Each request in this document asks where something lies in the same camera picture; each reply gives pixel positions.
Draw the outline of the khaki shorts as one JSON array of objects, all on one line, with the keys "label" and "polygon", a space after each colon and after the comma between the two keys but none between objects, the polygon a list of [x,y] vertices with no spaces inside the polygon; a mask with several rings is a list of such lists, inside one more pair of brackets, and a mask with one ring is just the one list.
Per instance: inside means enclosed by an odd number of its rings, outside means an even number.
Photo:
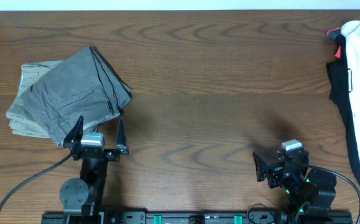
[{"label": "khaki shorts", "polygon": [[[10,119],[9,126],[12,129],[13,134],[21,136],[30,136],[37,138],[49,138],[49,134],[36,122],[28,109],[25,108],[28,104],[26,103],[27,96],[24,92],[33,84],[35,84],[42,76],[48,73],[51,69],[62,63],[62,60],[44,61],[44,62],[32,62],[23,64],[21,82],[17,96],[8,109],[6,117]],[[65,97],[61,97],[61,100],[53,100],[59,108],[67,105],[74,104],[77,101],[84,101],[86,96],[95,94],[97,96],[102,95],[106,97],[105,92],[102,89],[91,89],[84,91],[84,93],[67,94]]]}]

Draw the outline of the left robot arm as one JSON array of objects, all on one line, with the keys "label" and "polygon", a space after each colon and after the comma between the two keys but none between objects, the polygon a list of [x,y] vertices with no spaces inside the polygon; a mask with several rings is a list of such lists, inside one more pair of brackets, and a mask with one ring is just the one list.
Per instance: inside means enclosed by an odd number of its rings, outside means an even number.
[{"label": "left robot arm", "polygon": [[65,137],[63,147],[70,150],[70,157],[82,161],[79,178],[67,180],[60,189],[63,204],[63,224],[120,223],[120,216],[102,207],[102,199],[109,162],[120,161],[128,155],[129,148],[124,133],[123,120],[119,120],[117,148],[106,149],[102,133],[84,133],[80,116]]}]

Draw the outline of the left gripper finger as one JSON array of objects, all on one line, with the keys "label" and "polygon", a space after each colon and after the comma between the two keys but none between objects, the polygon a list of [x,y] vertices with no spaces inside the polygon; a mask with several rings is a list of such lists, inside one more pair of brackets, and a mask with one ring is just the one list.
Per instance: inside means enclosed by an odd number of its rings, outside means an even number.
[{"label": "left gripper finger", "polygon": [[71,149],[73,146],[80,143],[83,136],[83,121],[84,117],[80,116],[72,130],[65,137],[63,141],[64,148]]},{"label": "left gripper finger", "polygon": [[124,154],[124,155],[129,154],[129,148],[128,148],[128,145],[127,145],[127,139],[126,139],[126,135],[125,135],[125,132],[124,132],[124,121],[123,121],[122,118],[119,120],[118,136],[117,136],[116,145],[117,145],[118,149],[120,150],[121,154]]}]

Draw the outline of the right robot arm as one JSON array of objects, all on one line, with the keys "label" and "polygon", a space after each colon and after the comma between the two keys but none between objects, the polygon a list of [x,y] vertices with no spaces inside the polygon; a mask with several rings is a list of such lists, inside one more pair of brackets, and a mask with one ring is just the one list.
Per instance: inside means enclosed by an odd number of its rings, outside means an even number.
[{"label": "right robot arm", "polygon": [[257,181],[269,188],[283,188],[289,205],[274,216],[276,223],[332,223],[331,204],[336,197],[336,176],[318,168],[309,168],[309,153],[303,147],[282,149],[279,161],[267,164],[252,154]]}]

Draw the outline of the grey shorts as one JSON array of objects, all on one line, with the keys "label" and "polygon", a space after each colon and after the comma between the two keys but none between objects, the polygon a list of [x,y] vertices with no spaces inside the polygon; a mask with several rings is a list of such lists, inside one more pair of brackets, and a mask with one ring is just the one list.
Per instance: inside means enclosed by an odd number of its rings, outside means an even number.
[{"label": "grey shorts", "polygon": [[21,99],[24,109],[61,147],[79,117],[87,131],[120,116],[131,91],[98,50],[87,46],[40,77]]}]

